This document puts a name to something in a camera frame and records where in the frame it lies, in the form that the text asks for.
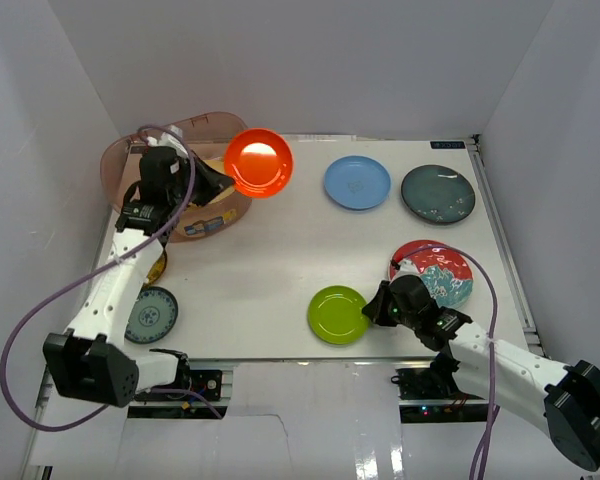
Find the light blue plastic plate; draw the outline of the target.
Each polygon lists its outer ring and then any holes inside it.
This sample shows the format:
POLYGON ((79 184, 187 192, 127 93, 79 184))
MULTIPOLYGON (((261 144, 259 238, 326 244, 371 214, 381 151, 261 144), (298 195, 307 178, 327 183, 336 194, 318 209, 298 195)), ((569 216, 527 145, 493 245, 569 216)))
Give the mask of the light blue plastic plate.
POLYGON ((349 210, 363 211, 381 205, 388 198, 391 177, 377 160, 351 155, 328 166, 323 186, 336 204, 349 210))

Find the lime green plastic plate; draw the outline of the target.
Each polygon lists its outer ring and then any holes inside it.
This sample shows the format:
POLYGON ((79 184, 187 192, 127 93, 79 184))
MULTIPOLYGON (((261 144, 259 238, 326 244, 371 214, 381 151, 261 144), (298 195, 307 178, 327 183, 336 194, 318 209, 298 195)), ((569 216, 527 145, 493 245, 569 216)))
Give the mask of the lime green plastic plate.
POLYGON ((350 345, 367 332, 370 320, 362 313, 367 304, 356 290, 343 286, 328 286, 310 300, 307 320, 312 332, 331 345, 350 345))

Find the pink translucent plastic bin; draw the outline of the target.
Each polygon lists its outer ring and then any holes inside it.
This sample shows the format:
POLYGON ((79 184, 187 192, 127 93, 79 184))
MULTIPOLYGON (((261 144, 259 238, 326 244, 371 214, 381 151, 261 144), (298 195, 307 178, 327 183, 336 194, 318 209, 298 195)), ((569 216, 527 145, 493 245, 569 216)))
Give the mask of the pink translucent plastic bin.
MULTIPOLYGON (((227 112, 210 112, 174 123, 182 138, 200 159, 222 158, 229 142, 247 129, 238 116, 227 112)), ((100 178, 105 195, 118 211, 128 187, 140 178, 139 161, 146 145, 132 134, 111 144, 100 162, 100 178)), ((248 211, 252 200, 235 189, 232 193, 204 207, 193 204, 185 210, 170 240, 183 242, 217 234, 235 224, 248 211)))

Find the dark teal ceramic plate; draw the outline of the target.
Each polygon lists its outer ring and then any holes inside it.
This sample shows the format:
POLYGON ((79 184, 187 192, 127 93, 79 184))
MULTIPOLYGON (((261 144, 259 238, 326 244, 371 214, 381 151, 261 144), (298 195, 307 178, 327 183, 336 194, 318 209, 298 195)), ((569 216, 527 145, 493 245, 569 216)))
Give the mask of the dark teal ceramic plate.
POLYGON ((400 195, 411 213, 431 224, 461 222, 476 206, 476 193, 467 178, 442 165, 422 165, 409 171, 401 182, 400 195))

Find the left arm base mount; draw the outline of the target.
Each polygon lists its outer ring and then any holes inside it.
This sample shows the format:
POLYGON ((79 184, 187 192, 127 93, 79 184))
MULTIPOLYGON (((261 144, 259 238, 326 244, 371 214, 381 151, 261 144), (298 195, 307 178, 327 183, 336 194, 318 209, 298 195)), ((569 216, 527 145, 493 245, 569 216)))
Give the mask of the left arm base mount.
POLYGON ((220 420, 232 396, 231 369, 192 368, 188 388, 194 395, 141 394, 130 404, 127 417, 145 420, 220 420))

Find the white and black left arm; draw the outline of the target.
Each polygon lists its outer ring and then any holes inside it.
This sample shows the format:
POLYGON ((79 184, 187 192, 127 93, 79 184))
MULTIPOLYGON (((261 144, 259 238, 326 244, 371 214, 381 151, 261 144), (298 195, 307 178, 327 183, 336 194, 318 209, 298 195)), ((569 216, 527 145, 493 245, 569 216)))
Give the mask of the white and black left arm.
POLYGON ((179 399, 191 387, 184 353, 152 349, 129 356, 123 351, 125 332, 146 277, 178 222, 179 208, 205 206, 234 181, 168 146, 146 149, 139 172, 123 196, 110 269, 94 282, 65 332, 49 334, 43 345, 56 390, 66 398, 124 407, 152 388, 179 399))

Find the beige plastic plate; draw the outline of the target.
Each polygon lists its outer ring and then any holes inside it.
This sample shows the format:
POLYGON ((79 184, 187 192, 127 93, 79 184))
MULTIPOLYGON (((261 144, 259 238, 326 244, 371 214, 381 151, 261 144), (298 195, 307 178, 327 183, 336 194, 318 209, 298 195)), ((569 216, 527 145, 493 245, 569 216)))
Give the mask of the beige plastic plate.
POLYGON ((200 176, 198 189, 200 206, 211 204, 234 190, 235 181, 226 174, 222 158, 203 160, 198 175, 200 176))

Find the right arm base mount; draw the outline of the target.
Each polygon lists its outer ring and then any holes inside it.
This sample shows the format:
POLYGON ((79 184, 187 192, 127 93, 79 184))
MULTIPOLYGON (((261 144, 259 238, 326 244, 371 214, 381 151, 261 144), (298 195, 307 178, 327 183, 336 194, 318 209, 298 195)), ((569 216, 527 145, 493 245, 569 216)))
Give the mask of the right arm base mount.
POLYGON ((484 423, 487 401, 457 389, 431 368, 401 368, 391 377, 399 395, 399 414, 406 424, 484 423))

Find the orange plastic plate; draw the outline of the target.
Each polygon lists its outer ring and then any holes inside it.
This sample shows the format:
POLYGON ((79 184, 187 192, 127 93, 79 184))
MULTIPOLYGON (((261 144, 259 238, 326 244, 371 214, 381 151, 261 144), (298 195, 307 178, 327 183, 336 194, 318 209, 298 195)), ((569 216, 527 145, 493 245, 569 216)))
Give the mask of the orange plastic plate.
POLYGON ((291 180, 294 159, 281 135, 269 129, 251 128, 229 142, 223 165, 239 193, 250 198, 269 198, 280 193, 291 180))

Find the blue and white porcelain plate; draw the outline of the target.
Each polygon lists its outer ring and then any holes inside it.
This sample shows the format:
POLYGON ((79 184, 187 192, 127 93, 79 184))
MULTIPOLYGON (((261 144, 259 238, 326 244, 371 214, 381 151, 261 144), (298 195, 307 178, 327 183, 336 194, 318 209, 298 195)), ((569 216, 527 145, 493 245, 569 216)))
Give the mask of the blue and white porcelain plate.
POLYGON ((139 345, 155 343, 176 324, 179 305, 167 289, 150 286, 140 291, 129 316, 125 339, 139 345))

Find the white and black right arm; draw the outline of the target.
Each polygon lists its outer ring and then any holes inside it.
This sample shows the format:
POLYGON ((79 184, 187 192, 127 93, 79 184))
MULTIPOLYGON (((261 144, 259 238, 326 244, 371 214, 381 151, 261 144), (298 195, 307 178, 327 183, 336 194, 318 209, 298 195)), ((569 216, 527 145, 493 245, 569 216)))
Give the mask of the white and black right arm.
POLYGON ((436 352, 431 384, 439 396, 463 392, 492 401, 546 434, 576 466, 600 468, 596 366, 584 360, 571 366, 492 340, 468 315, 439 306, 414 275, 381 282, 362 312, 375 325, 410 329, 436 352))

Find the small blue label sticker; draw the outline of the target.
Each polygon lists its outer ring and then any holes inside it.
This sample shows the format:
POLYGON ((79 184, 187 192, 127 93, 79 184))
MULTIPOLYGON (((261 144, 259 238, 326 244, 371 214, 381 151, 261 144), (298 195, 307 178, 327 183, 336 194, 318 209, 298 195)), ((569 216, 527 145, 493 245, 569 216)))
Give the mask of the small blue label sticker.
POLYGON ((463 141, 431 141, 430 146, 432 149, 436 150, 462 150, 466 148, 463 141))

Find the yellow and black patterned plate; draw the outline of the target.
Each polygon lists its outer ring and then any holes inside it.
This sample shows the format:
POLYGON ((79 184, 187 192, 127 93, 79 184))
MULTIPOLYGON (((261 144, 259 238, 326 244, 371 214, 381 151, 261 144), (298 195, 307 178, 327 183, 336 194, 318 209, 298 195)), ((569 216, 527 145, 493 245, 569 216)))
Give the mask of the yellow and black patterned plate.
POLYGON ((168 265, 168 254, 165 250, 162 251, 160 257, 152 265, 149 273, 146 275, 144 282, 145 286, 152 286, 155 284, 164 274, 168 265))

